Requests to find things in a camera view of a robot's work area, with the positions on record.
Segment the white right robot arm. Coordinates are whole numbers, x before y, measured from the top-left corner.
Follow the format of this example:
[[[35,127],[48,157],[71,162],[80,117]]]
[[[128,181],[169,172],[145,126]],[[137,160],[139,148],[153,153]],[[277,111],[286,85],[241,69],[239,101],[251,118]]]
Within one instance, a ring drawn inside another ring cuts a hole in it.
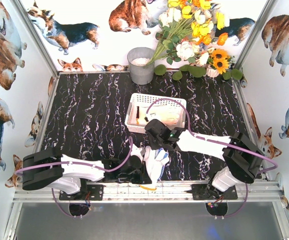
[[[233,136],[213,136],[194,133],[190,129],[174,127],[153,119],[144,127],[153,148],[168,151],[194,152],[218,158],[226,167],[211,178],[211,189],[221,193],[239,184],[252,184],[258,175],[263,154],[243,133]]]

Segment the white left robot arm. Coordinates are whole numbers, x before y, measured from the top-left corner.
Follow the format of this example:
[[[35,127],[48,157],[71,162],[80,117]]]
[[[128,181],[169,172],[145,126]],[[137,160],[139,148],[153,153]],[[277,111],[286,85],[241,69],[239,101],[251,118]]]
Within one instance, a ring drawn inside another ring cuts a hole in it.
[[[133,145],[125,159],[109,158],[95,161],[69,157],[58,147],[31,154],[23,159],[23,168],[16,174],[22,176],[26,191],[54,188],[67,194],[78,193],[81,180],[104,183],[151,184],[144,161],[145,150]]]

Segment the cream knit glove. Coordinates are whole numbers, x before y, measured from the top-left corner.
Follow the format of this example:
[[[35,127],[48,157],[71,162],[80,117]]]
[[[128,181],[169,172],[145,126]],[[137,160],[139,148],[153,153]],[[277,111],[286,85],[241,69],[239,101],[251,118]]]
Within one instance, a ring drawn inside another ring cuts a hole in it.
[[[181,116],[180,111],[177,108],[158,105],[152,106],[148,111],[148,107],[137,106],[136,107],[136,123],[140,125],[146,125],[153,119],[157,119],[165,125],[176,125]]]

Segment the blue dotted white glove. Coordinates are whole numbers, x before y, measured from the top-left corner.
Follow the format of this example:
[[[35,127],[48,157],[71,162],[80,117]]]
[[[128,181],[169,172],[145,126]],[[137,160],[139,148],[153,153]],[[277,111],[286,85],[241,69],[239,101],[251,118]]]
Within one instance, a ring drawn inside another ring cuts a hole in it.
[[[155,160],[158,166],[157,169],[159,170],[159,175],[157,176],[156,180],[160,181],[164,173],[165,165],[170,161],[169,153],[163,148],[160,148]]]

